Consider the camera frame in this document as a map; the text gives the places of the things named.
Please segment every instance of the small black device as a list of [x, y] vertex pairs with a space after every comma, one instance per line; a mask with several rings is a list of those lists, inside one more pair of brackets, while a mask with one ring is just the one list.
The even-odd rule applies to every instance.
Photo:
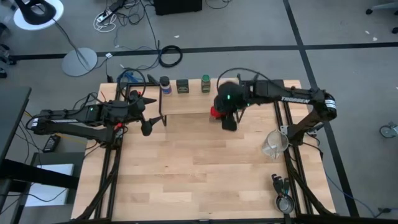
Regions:
[[202, 0], [154, 0], [154, 6], [158, 16], [182, 12], [197, 12], [201, 11]]
[[43, 148], [43, 152], [44, 153], [53, 152], [55, 150], [55, 148], [57, 148], [58, 143], [60, 142], [60, 140], [61, 140], [60, 136], [51, 135], [49, 137], [49, 140], [47, 140], [47, 142], [45, 143], [45, 146]]
[[187, 79], [176, 80], [178, 93], [189, 93], [189, 84]]

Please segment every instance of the black box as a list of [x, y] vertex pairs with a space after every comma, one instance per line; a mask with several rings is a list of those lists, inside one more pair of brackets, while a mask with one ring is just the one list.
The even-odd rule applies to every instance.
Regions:
[[202, 0], [154, 0], [156, 14], [163, 16], [167, 14], [182, 12], [201, 11]]
[[176, 80], [175, 84], [177, 84], [178, 93], [189, 93], [189, 84], [187, 79]]

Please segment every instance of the white cable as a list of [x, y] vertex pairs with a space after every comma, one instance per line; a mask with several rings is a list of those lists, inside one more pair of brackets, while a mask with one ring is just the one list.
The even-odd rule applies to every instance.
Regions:
[[[98, 32], [101, 32], [101, 33], [107, 33], [107, 32], [111, 32], [111, 31], [115, 30], [116, 24], [114, 22], [116, 21], [117, 15], [113, 14], [107, 24], [105, 24], [105, 23], [102, 24], [102, 23], [98, 22], [97, 19], [99, 18], [99, 16], [102, 16], [103, 14], [104, 13], [101, 12], [94, 18], [94, 22], [93, 22], [94, 30], [97, 30]], [[103, 30], [104, 28], [107, 28], [109, 26], [113, 26], [112, 29]]]

